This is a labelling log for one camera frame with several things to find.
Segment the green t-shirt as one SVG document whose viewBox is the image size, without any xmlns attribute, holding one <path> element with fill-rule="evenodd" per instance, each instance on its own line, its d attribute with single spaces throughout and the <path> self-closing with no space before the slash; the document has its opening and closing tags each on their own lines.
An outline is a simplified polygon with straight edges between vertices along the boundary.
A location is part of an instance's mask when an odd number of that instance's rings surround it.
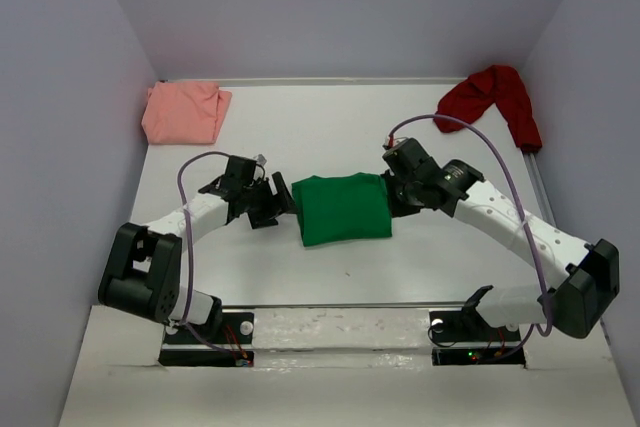
<svg viewBox="0 0 640 427">
<path fill-rule="evenodd" d="M 292 195 L 305 247 L 392 236 L 387 188 L 379 175 L 312 176 L 293 183 Z"/>
</svg>

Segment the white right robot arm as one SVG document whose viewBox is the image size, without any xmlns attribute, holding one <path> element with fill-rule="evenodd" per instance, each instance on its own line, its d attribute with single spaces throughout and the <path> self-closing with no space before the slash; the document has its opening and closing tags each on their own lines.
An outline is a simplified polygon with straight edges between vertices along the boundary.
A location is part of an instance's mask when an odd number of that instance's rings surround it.
<svg viewBox="0 0 640 427">
<path fill-rule="evenodd" d="M 454 159 L 440 166 L 414 138 L 385 150 L 383 175 L 395 217 L 440 211 L 484 233 L 537 276 L 534 284 L 479 288 L 464 304 L 462 331 L 482 339 L 495 328 L 549 324 L 584 339 L 620 291 L 618 248 L 589 243 L 556 229 L 515 198 L 501 193 L 469 164 Z"/>
</svg>

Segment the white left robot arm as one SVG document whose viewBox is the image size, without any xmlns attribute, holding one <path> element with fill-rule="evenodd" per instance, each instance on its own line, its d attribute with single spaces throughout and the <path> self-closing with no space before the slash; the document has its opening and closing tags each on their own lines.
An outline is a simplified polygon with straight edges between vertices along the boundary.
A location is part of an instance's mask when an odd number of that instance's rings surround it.
<svg viewBox="0 0 640 427">
<path fill-rule="evenodd" d="M 242 216 L 260 229 L 296 211 L 281 173 L 267 174 L 255 158 L 224 158 L 224 172 L 193 197 L 178 189 L 176 210 L 144 225 L 119 227 L 98 288 L 102 305 L 213 343 L 223 307 L 219 298 L 194 287 L 196 242 Z"/>
</svg>

